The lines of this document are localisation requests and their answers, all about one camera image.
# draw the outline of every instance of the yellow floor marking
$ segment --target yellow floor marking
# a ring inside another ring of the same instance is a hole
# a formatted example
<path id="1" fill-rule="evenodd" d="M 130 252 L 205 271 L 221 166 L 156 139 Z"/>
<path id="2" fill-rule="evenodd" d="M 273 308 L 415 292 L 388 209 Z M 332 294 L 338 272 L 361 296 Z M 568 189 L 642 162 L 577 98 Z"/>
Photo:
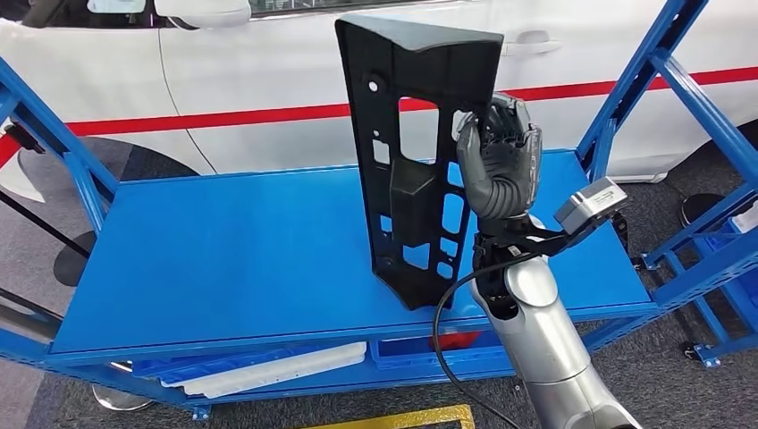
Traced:
<path id="1" fill-rule="evenodd" d="M 407 429 L 423 425 L 434 425 L 446 422 L 460 421 L 461 429 L 475 429 L 474 416 L 468 405 L 453 405 L 451 407 L 424 409 L 411 413 L 396 414 L 356 420 L 354 422 L 338 423 L 335 425 L 315 426 L 310 429 Z"/>

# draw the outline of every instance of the rectangular hole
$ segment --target rectangular hole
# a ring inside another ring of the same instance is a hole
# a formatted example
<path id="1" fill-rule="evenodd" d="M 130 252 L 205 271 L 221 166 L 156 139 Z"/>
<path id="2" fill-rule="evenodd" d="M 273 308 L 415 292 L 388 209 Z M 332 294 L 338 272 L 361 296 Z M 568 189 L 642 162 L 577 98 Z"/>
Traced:
<path id="1" fill-rule="evenodd" d="M 377 139 L 374 142 L 374 160 L 379 164 L 390 163 L 390 147 Z"/>
<path id="2" fill-rule="evenodd" d="M 442 227 L 445 231 L 457 234 L 460 232 L 460 218 L 463 215 L 463 198 L 455 194 L 445 194 L 442 208 Z"/>
<path id="3" fill-rule="evenodd" d="M 415 248 L 403 246 L 403 259 L 405 262 L 422 270 L 429 268 L 429 243 Z"/>
<path id="4" fill-rule="evenodd" d="M 453 140 L 458 141 L 458 135 L 460 130 L 461 121 L 466 116 L 466 112 L 456 110 L 452 114 L 452 129 L 451 129 L 451 137 Z"/>
<path id="5" fill-rule="evenodd" d="M 382 226 L 382 231 L 392 232 L 392 219 L 387 216 L 379 215 L 379 224 Z"/>
<path id="6" fill-rule="evenodd" d="M 448 240 L 442 237 L 440 239 L 440 248 L 449 257 L 455 257 L 455 254 L 458 252 L 458 243 L 456 243 L 453 240 Z"/>
<path id="7" fill-rule="evenodd" d="M 398 103 L 400 152 L 408 159 L 428 160 L 430 164 L 434 164 L 437 158 L 437 122 L 440 121 L 440 111 L 437 109 L 402 111 L 404 105 L 416 103 L 424 103 L 424 101 L 403 97 Z"/>
<path id="8" fill-rule="evenodd" d="M 446 279 L 452 278 L 452 266 L 443 262 L 437 264 L 437 273 Z"/>
<path id="9" fill-rule="evenodd" d="M 460 177 L 460 166 L 456 163 L 448 164 L 448 183 L 463 188 L 463 178 Z"/>

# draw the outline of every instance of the white plastic part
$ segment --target white plastic part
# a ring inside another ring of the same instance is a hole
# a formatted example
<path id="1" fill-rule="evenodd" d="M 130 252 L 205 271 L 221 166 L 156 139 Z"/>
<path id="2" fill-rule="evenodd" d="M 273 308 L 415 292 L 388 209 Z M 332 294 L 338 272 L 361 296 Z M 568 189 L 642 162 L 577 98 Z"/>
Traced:
<path id="1" fill-rule="evenodd" d="M 365 358 L 366 343 L 355 342 L 182 382 L 161 384 L 164 387 L 183 387 L 188 395 L 200 394 L 212 399 L 359 364 Z"/>
<path id="2" fill-rule="evenodd" d="M 89 0 L 87 8 L 92 13 L 140 13 L 145 10 L 146 0 Z"/>
<path id="3" fill-rule="evenodd" d="M 758 225 L 758 201 L 754 201 L 748 211 L 732 217 L 732 223 L 743 234 L 755 228 Z"/>

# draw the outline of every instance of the car door handle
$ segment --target car door handle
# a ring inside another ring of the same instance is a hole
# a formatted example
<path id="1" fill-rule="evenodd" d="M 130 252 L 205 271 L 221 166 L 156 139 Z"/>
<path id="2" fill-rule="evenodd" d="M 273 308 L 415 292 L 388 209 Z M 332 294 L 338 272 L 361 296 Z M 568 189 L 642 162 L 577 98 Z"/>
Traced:
<path id="1" fill-rule="evenodd" d="M 502 56 L 546 54 L 561 47 L 563 44 L 559 40 L 551 39 L 547 31 L 531 29 L 518 33 L 515 41 L 503 44 Z"/>
<path id="2" fill-rule="evenodd" d="M 558 40 L 548 40 L 540 43 L 506 43 L 502 56 L 524 56 L 546 54 L 563 47 Z"/>

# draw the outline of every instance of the black cable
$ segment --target black cable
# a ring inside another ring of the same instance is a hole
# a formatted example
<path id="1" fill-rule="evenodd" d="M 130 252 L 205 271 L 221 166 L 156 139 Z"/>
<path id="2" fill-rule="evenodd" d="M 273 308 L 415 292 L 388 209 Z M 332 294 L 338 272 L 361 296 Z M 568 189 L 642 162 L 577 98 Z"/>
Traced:
<path id="1" fill-rule="evenodd" d="M 434 318 L 432 319 L 432 344 L 434 345 L 434 353 L 437 355 L 437 359 L 440 361 L 440 366 L 442 367 L 443 372 L 445 375 L 448 376 L 450 381 L 455 385 L 455 387 L 459 388 L 460 391 L 462 391 L 466 396 L 474 400 L 477 404 L 481 405 L 486 409 L 487 411 L 493 413 L 496 415 L 499 419 L 513 427 L 514 429 L 520 429 L 518 425 L 516 425 L 513 420 L 508 418 L 506 415 L 502 414 L 497 408 L 493 407 L 492 405 L 488 404 L 486 400 L 483 400 L 478 395 L 467 389 L 463 383 L 458 379 L 458 377 L 455 376 L 455 374 L 452 373 L 450 370 L 450 367 L 448 366 L 448 363 L 445 361 L 445 357 L 442 355 L 442 349 L 440 348 L 440 315 L 442 314 L 442 307 L 445 304 L 445 301 L 447 301 L 450 296 L 455 292 L 459 287 L 463 286 L 464 284 L 471 282 L 476 277 L 487 274 L 495 270 L 502 270 L 505 268 L 508 268 L 511 265 L 520 264 L 524 261 L 528 261 L 529 259 L 532 259 L 534 257 L 539 257 L 540 254 L 538 253 L 527 253 L 518 257 L 514 257 L 510 261 L 502 262 L 500 264 L 495 264 L 491 266 L 487 266 L 486 268 L 481 268 L 478 270 L 475 270 L 473 273 L 464 276 L 457 282 L 453 283 L 452 286 L 450 286 L 445 293 L 442 294 L 442 298 L 440 299 L 439 304 L 437 304 L 437 308 L 434 310 Z"/>
<path id="2" fill-rule="evenodd" d="M 72 248 L 76 253 L 82 255 L 84 258 L 89 259 L 89 251 L 83 248 L 74 240 L 71 240 L 70 238 L 63 235 L 60 231 L 58 231 L 56 228 L 53 227 L 50 223 L 45 222 L 41 217 L 34 214 L 31 210 L 26 208 L 25 206 L 21 205 L 19 202 L 17 202 L 15 199 L 11 198 L 9 195 L 4 193 L 0 190 L 0 202 L 5 203 L 7 206 L 12 208 L 16 211 L 19 215 L 24 216 L 29 221 L 36 224 L 39 228 L 42 228 L 47 232 L 48 234 L 55 237 L 58 241 L 62 242 L 64 245 Z"/>

